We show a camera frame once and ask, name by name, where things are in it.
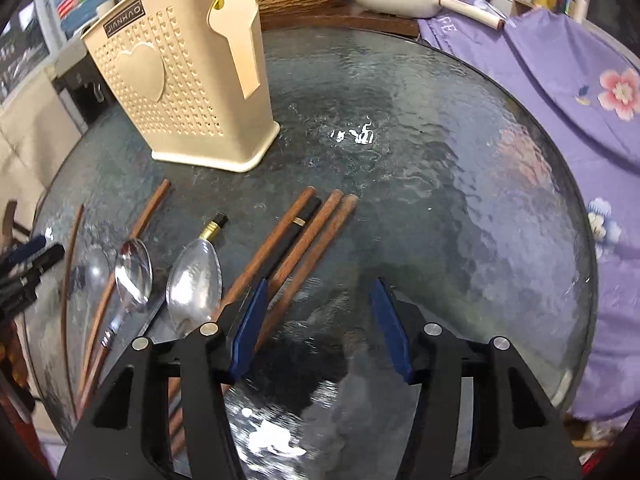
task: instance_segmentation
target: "purple bedsheet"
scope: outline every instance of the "purple bedsheet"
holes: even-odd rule
[[[420,20],[420,31],[432,46],[513,94],[574,174],[596,239],[599,305],[572,413],[624,421],[640,400],[638,68],[573,20],[546,9],[515,18],[503,32],[453,12]]]

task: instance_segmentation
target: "beige plastic utensil holder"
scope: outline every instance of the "beige plastic utensil holder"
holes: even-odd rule
[[[278,135],[257,0],[123,0],[82,38],[157,160],[248,171]]]

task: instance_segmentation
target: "heart pattern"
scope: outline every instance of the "heart pattern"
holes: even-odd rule
[[[131,52],[123,50],[115,61],[122,80],[137,94],[157,103],[164,91],[164,63],[151,43],[139,43]]]

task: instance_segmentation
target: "glass table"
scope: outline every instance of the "glass table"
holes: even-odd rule
[[[85,204],[68,314],[74,388],[97,303],[82,278],[87,254],[98,246],[113,261],[168,178],[173,190],[143,236],[160,288],[217,212],[230,217],[216,240],[228,287],[304,186],[322,198],[334,188],[360,197],[281,328],[227,395],[249,478],[395,478],[419,387],[394,372],[372,316],[368,288],[378,276],[458,335],[506,336],[565,409],[590,347],[596,268],[582,198],[546,133],[495,83],[412,41],[310,28],[267,32],[264,45],[281,132],[254,170],[156,162],[119,107],[60,169],[34,230],[66,244]],[[44,279],[26,335],[40,395],[67,439],[74,421],[60,359],[61,279],[60,268]],[[114,294],[105,323],[118,301]],[[141,324],[132,316],[120,330],[105,373]],[[174,337],[166,312],[150,336]],[[472,409],[467,390],[460,442]]]

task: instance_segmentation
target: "wooden chopstick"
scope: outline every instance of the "wooden chopstick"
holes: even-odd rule
[[[336,193],[336,191],[332,193],[331,197],[326,201],[322,209],[318,212],[314,220],[309,225],[309,228],[307,231],[309,231],[309,229],[313,227],[313,224],[316,222],[316,220],[318,220],[318,222],[316,222],[316,226],[314,227],[314,229],[316,230],[316,234],[318,234],[324,222],[329,218],[329,216],[337,206],[337,203],[340,202],[342,193],[340,191],[338,191],[338,193]],[[329,222],[329,225],[327,226],[327,228],[322,232],[322,234],[318,238],[318,241],[313,245],[313,247],[311,247],[305,259],[302,261],[302,264],[298,267],[298,270],[293,275],[291,282],[285,289],[282,297],[276,302],[273,308],[270,311],[268,311],[267,315],[265,316],[264,322],[262,323],[262,328],[260,329],[260,333],[258,334],[258,340],[255,344],[254,352],[257,352],[260,349],[260,346],[262,346],[263,343],[271,336],[271,333],[273,333],[277,325],[280,323],[284,315],[287,313],[287,310],[289,309],[289,306],[293,298],[298,293],[303,283],[305,283],[306,279],[309,277],[311,272],[313,272],[313,270],[316,268],[316,265],[320,261],[320,258],[322,258],[322,256],[324,255],[324,252],[327,250],[331,242],[337,236],[338,232],[346,222],[349,215],[353,212],[357,204],[358,204],[358,197],[355,195],[349,195],[342,203],[342,206],[340,206],[340,209],[338,209],[338,212],[335,214],[334,218]],[[308,247],[313,241],[313,238],[311,238],[310,240],[308,238],[304,239],[305,234],[302,235],[302,237],[296,244],[296,247],[292,250],[292,254],[296,251],[296,249],[298,248],[298,245],[300,245],[300,247],[303,247],[303,244],[306,244],[306,246]],[[304,252],[305,251],[298,251],[298,254],[300,255],[298,259],[302,257]],[[289,260],[289,258],[287,258],[280,267],[284,267],[284,265],[287,263],[287,260]],[[230,386],[228,384],[223,384],[222,393],[223,394],[226,393],[229,390],[229,388]],[[182,410],[178,410],[175,413],[176,416],[178,414],[179,414],[180,424],[181,424]],[[176,431],[176,428],[180,428],[180,424],[174,424],[174,431]],[[175,456],[176,454],[180,453],[181,450],[184,448],[184,444],[185,444],[184,429],[180,429],[175,434],[170,431],[169,434],[172,436],[172,442],[171,442],[172,456]]]
[[[302,259],[302,256],[304,256],[306,250],[316,239],[316,236],[318,236],[318,233],[324,227],[324,224],[326,224],[329,217],[333,214],[335,208],[340,204],[340,200],[342,200],[343,196],[344,194],[339,189],[334,189],[324,205],[321,207],[320,211],[316,213],[316,216],[302,233],[300,240],[298,240],[289,255],[269,280],[269,301],[273,299],[276,293],[280,290],[282,284],[291,274],[291,271]]]
[[[309,249],[305,259],[298,267],[298,270],[293,275],[291,282],[287,285],[282,297],[273,305],[273,308],[268,311],[262,322],[262,328],[258,334],[258,341],[255,344],[255,349],[259,349],[260,346],[271,336],[271,333],[275,330],[276,326],[280,323],[284,315],[287,313],[291,301],[298,293],[302,285],[306,282],[311,272],[316,268],[316,265],[322,258],[322,255],[327,250],[331,242],[334,240],[349,215],[353,212],[358,204],[358,197],[355,195],[349,195],[340,209],[338,209],[335,216],[329,222],[329,225],[322,231],[318,241],[313,244],[313,247]]]
[[[69,387],[69,395],[71,396],[71,409],[74,417],[78,418],[76,412],[76,403],[74,402],[74,391],[71,387],[71,376],[69,375],[69,356],[66,346],[66,314],[67,303],[69,296],[69,280],[71,279],[71,265],[74,259],[74,250],[76,248],[76,238],[78,238],[78,229],[80,228],[80,222],[82,215],[84,214],[84,204],[80,204],[78,212],[76,212],[76,220],[69,233],[69,244],[66,247],[66,262],[65,262],[65,277],[62,280],[62,301],[60,304],[60,339],[62,340],[62,359],[63,367],[65,369],[66,385]]]
[[[167,179],[164,179],[162,181],[162,184],[160,184],[158,189],[156,189],[154,195],[151,197],[151,199],[149,199],[149,202],[146,203],[144,211],[140,214],[138,220],[133,225],[133,228],[129,233],[129,238],[140,238],[140,235],[143,233],[149,221],[151,220],[151,215],[156,211],[156,209],[160,205],[160,202],[168,193],[170,187],[171,183]],[[91,355],[92,351],[94,350],[95,341],[98,337],[98,330],[100,330],[100,325],[102,324],[104,314],[106,313],[107,307],[109,306],[109,300],[111,299],[111,295],[113,293],[115,285],[115,275],[112,272],[109,276],[109,281],[104,288],[102,297],[100,298],[100,303],[98,303],[98,309],[94,317],[94,324],[91,326],[90,335],[87,338],[86,345],[84,346],[84,355],[82,356],[82,369],[80,373],[80,381],[78,384],[78,398],[82,397],[82,393],[84,392],[84,388],[86,386],[89,366],[91,364]]]
[[[86,386],[80,399],[78,399],[78,415],[82,416],[84,410],[89,405],[89,401],[91,397],[93,397],[96,386],[98,385],[98,379],[100,379],[100,372],[104,367],[104,362],[107,360],[107,356],[109,355],[110,348],[106,346],[100,345],[98,346],[98,352],[95,355],[95,359],[92,361],[91,369],[89,370],[89,375],[86,379]]]
[[[2,226],[0,226],[0,253],[2,253],[2,250],[9,249],[14,244],[14,218],[17,208],[17,200],[9,200],[4,208]]]
[[[612,446],[608,440],[572,440],[571,444],[575,449],[605,449]]]
[[[284,216],[280,219],[276,227],[273,231],[267,236],[266,240],[254,254],[254,257],[249,261],[247,266],[244,268],[240,276],[236,278],[231,285],[231,288],[225,293],[225,297],[220,301],[220,306],[211,314],[211,320],[213,322],[217,321],[222,313],[222,310],[230,303],[237,301],[240,297],[242,291],[244,291],[251,280],[254,278],[258,270],[260,270],[260,266],[267,259],[271,251],[278,245],[280,240],[285,234],[285,231],[289,227],[289,225],[293,222],[293,220],[298,216],[302,208],[306,205],[306,203],[311,199],[311,197],[316,195],[316,190],[312,186],[306,186],[303,189],[302,193],[298,196],[296,201],[291,205],[289,210],[284,214]],[[180,390],[180,379],[170,378],[169,380],[169,388],[168,388],[168,396],[169,403],[175,398]],[[178,409],[174,416],[171,417],[169,421],[170,434],[171,429],[173,428],[176,431],[180,425],[182,424],[182,411]]]
[[[237,301],[242,292],[247,288],[251,280],[254,278],[255,273],[258,272],[260,266],[267,259],[273,248],[278,244],[282,236],[284,235],[289,224],[294,221],[298,213],[302,210],[308,200],[316,195],[316,190],[312,186],[305,187],[304,191],[300,193],[296,201],[289,208],[289,210],[285,213],[285,215],[280,219],[275,229],[267,236],[267,239],[258,249],[257,253],[255,253],[254,257],[251,259],[249,264],[244,268],[244,271],[238,278],[234,281],[231,288],[225,294],[225,297],[220,302],[220,306],[218,307],[218,312],[216,312],[212,319],[217,319],[220,316],[220,312],[222,309],[227,306],[229,303],[233,303]]]

